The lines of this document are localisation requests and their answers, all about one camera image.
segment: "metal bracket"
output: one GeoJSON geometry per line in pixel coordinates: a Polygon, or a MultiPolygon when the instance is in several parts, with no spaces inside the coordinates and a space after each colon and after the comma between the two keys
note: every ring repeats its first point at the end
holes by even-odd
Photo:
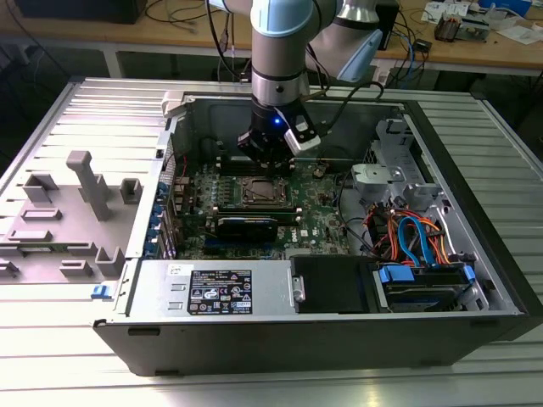
{"type": "Polygon", "coordinates": [[[166,118],[176,116],[185,112],[185,103],[191,103],[194,99],[185,99],[184,91],[168,91],[162,98],[162,114],[166,118]]]}
{"type": "Polygon", "coordinates": [[[305,301],[304,277],[292,277],[292,294],[294,301],[297,303],[303,303],[305,301]]]}

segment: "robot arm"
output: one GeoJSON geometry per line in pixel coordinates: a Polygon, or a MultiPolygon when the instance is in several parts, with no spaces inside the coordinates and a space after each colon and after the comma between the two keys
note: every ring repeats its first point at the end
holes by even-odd
{"type": "Polygon", "coordinates": [[[328,131],[313,123],[301,100],[307,45],[331,75],[360,80],[382,36],[376,0],[208,1],[250,15],[253,26],[251,125],[238,147],[270,171],[288,170],[293,156],[316,147],[328,131]]]}

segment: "red wire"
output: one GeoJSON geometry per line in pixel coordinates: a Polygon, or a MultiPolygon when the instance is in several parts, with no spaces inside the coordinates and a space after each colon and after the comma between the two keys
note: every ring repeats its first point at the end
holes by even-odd
{"type": "Polygon", "coordinates": [[[181,174],[181,178],[185,176],[185,172],[187,172],[187,156],[183,155],[183,172],[181,174]]]}

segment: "blue cable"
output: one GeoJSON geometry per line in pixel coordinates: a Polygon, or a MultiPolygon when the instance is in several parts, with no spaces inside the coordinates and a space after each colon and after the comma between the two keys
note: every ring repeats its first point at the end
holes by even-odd
{"type": "Polygon", "coordinates": [[[404,89],[404,87],[407,85],[407,82],[411,80],[411,71],[413,69],[413,65],[415,64],[415,53],[413,52],[413,46],[411,44],[411,41],[409,41],[409,38],[401,34],[400,32],[394,32],[397,36],[402,38],[405,42],[407,42],[407,46],[409,47],[409,54],[411,55],[411,62],[409,63],[409,68],[407,68],[407,75],[404,79],[404,83],[402,86],[400,86],[400,89],[404,89]]]}
{"type": "Polygon", "coordinates": [[[435,259],[434,255],[432,254],[432,250],[428,247],[428,242],[426,241],[426,231],[424,230],[424,226],[421,222],[418,221],[418,219],[413,218],[412,216],[407,216],[404,219],[401,220],[400,224],[398,225],[398,241],[400,242],[400,247],[403,250],[403,252],[406,254],[407,257],[409,257],[411,260],[413,260],[413,263],[415,263],[416,267],[420,267],[421,263],[418,260],[417,256],[409,251],[409,248],[406,245],[406,237],[404,235],[404,226],[408,221],[411,221],[415,224],[415,227],[418,230],[418,236],[421,239],[421,248],[423,249],[423,255],[424,255],[424,261],[428,265],[435,265],[435,259]]]}

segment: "motherboard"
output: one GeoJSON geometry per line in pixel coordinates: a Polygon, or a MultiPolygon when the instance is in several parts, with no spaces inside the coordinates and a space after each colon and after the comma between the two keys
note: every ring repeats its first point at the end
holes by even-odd
{"type": "Polygon", "coordinates": [[[347,231],[336,207],[337,180],[316,162],[272,178],[203,165],[176,181],[177,258],[348,254],[347,231]]]}

